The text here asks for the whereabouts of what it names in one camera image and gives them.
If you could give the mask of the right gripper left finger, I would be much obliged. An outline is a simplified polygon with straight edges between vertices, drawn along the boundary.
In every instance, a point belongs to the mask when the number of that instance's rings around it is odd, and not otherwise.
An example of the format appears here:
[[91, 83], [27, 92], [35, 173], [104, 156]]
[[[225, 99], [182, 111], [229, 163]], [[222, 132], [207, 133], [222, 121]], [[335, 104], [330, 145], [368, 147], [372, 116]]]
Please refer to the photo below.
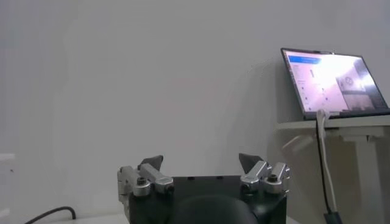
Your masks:
[[130, 198], [146, 199], [156, 196], [155, 204], [161, 210], [172, 209], [173, 177], [161, 173], [163, 156], [145, 158], [137, 165], [122, 166], [117, 171], [118, 200], [125, 210], [130, 209]]

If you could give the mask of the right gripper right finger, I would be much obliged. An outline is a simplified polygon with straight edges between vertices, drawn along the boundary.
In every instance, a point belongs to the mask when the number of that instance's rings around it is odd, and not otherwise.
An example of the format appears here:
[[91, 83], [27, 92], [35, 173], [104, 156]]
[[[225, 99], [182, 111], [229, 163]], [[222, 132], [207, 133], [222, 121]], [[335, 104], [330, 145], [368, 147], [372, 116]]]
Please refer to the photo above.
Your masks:
[[244, 170], [240, 189], [245, 193], [255, 193], [260, 189], [268, 194], [284, 194], [289, 191], [290, 168], [285, 163], [271, 166], [259, 156], [240, 153], [240, 164]]

